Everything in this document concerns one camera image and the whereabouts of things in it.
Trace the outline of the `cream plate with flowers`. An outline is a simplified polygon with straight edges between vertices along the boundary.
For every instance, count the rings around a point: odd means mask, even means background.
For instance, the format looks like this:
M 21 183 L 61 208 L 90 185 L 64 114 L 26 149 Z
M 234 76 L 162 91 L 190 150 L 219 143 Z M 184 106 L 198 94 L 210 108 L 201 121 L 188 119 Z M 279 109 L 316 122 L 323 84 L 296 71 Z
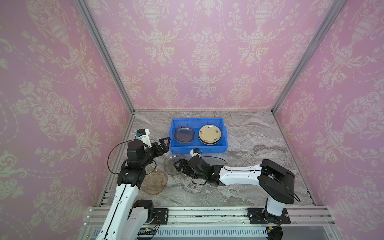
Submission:
M 221 139 L 221 130 L 214 125 L 205 125 L 199 130 L 199 139 L 205 142 L 216 142 Z

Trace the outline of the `orange round plate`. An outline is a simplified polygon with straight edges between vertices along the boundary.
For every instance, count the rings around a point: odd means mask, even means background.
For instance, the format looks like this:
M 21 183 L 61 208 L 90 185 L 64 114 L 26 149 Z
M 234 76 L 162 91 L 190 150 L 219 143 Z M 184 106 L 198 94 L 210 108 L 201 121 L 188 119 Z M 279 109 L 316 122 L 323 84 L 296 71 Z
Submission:
M 207 145 L 207 146 L 213 146 L 213 145 L 216 145 L 220 142 L 220 140 L 216 141 L 216 142 L 212 142 L 212 143 L 209 143 L 209 142 L 205 142 L 205 141 L 202 141 L 200 140 L 200 142 L 204 145 Z

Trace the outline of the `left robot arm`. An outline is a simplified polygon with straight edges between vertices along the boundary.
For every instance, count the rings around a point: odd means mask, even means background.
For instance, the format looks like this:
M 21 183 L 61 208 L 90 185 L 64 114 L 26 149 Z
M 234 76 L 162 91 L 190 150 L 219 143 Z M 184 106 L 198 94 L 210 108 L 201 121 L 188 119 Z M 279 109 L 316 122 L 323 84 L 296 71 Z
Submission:
M 118 174 L 114 201 L 97 236 L 98 240 L 135 240 L 142 226 L 154 216 L 150 200 L 135 200 L 144 182 L 146 167 L 167 153 L 169 137 L 147 145 L 142 140 L 127 141 L 127 159 Z

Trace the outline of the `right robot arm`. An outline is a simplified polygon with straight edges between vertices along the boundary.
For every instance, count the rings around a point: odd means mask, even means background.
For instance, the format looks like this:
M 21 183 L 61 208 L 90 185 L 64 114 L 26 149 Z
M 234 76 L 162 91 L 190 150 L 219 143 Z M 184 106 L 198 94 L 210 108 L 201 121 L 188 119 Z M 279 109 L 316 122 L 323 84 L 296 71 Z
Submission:
M 196 155 L 188 161 L 180 159 L 173 165 L 178 173 L 190 177 L 192 181 L 203 180 L 205 185 L 250 185 L 262 188 L 268 194 L 265 208 L 258 212 L 248 210 L 250 221 L 288 225 L 291 220 L 286 205 L 301 201 L 295 193 L 295 174 L 268 159 L 255 166 L 229 167 L 210 165 L 203 157 Z

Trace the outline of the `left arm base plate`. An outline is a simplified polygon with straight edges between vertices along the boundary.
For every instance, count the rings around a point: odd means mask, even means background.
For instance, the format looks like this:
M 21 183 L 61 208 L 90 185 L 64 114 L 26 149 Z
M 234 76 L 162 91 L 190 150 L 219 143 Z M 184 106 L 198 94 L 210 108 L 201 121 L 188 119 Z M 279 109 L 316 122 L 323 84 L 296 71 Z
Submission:
M 168 223 L 168 216 L 169 209 L 167 208 L 149 210 L 138 207 L 131 209 L 128 222 L 143 225 L 166 225 Z

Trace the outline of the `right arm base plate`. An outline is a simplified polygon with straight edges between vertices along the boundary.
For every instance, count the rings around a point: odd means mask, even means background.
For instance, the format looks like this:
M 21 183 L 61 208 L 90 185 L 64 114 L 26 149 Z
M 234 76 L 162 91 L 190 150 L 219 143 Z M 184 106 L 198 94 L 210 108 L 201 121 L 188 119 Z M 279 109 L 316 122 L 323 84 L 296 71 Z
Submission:
M 251 225 L 289 225 L 291 219 L 286 208 L 283 209 L 281 216 L 267 213 L 264 208 L 248 208 L 247 217 Z

